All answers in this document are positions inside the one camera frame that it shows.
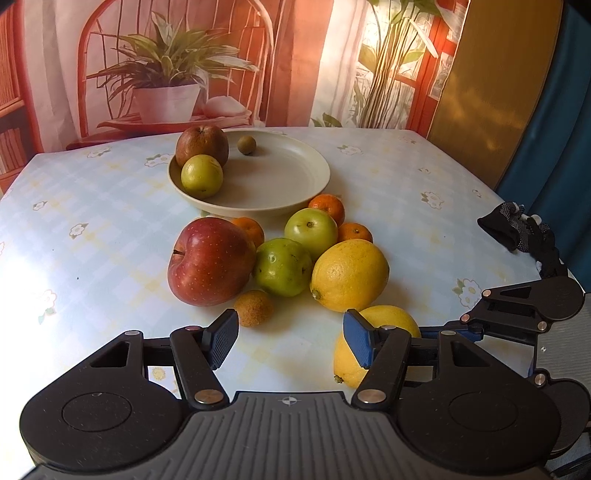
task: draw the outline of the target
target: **floral pattern tablecloth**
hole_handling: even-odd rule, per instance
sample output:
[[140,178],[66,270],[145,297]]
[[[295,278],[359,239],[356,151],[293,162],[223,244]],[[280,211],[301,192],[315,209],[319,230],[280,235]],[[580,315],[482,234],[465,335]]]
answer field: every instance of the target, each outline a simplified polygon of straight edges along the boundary
[[[472,308],[483,288],[539,279],[527,254],[509,253],[476,219],[501,200],[476,177],[410,131],[283,128],[324,155],[326,189],[342,197],[347,221],[366,225],[388,258],[390,281],[375,304],[440,325]],[[18,430],[27,400],[121,332],[168,336],[208,325],[232,302],[196,308],[170,292],[172,246],[196,210],[167,178],[178,134],[41,154],[0,200],[2,477],[32,463]],[[287,218],[263,224],[281,236]],[[337,384],[332,350],[342,318],[308,292],[276,299],[276,315],[242,329],[216,373],[237,390],[351,391]],[[488,351],[525,375],[530,347],[487,338]],[[150,378],[178,395],[169,368]]]

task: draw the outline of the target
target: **green apple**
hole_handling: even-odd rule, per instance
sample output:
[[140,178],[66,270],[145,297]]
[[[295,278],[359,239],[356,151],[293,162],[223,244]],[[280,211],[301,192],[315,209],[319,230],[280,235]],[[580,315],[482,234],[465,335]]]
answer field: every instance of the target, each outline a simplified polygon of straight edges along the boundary
[[256,249],[252,276],[269,293],[295,297],[310,285],[312,259],[298,242],[274,238]]
[[181,170],[181,184],[185,192],[196,199],[215,195],[222,188],[222,183],[222,166],[209,155],[189,158]]
[[291,216],[283,234],[286,238],[304,245],[315,262],[336,243],[339,228],[325,211],[304,208]]

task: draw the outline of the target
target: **wall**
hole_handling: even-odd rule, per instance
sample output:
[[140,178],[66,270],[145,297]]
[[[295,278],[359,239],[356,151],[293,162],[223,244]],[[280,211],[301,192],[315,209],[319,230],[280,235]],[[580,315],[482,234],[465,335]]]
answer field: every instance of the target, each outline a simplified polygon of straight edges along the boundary
[[472,0],[427,139],[494,188],[535,109],[561,0]]

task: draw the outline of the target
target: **yellow lemon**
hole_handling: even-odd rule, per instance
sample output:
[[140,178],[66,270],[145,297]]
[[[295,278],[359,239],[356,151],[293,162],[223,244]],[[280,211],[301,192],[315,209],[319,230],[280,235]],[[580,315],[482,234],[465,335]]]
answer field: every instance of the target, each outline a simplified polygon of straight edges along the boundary
[[[374,327],[394,325],[403,328],[413,337],[419,338],[421,336],[417,323],[401,308],[392,305],[376,305],[361,311],[360,314]],[[357,363],[343,333],[339,334],[336,340],[333,370],[337,382],[344,382],[352,388],[357,388],[367,373],[367,370]]]
[[381,250],[367,240],[345,240],[324,252],[312,272],[310,291],[335,312],[367,308],[383,292],[390,267]]

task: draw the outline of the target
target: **blue fabric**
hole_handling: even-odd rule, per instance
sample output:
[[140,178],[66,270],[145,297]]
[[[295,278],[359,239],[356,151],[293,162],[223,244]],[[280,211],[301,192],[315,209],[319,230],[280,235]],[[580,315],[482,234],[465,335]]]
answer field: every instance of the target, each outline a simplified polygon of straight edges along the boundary
[[497,193],[537,213],[591,291],[591,25],[564,8],[540,101]]

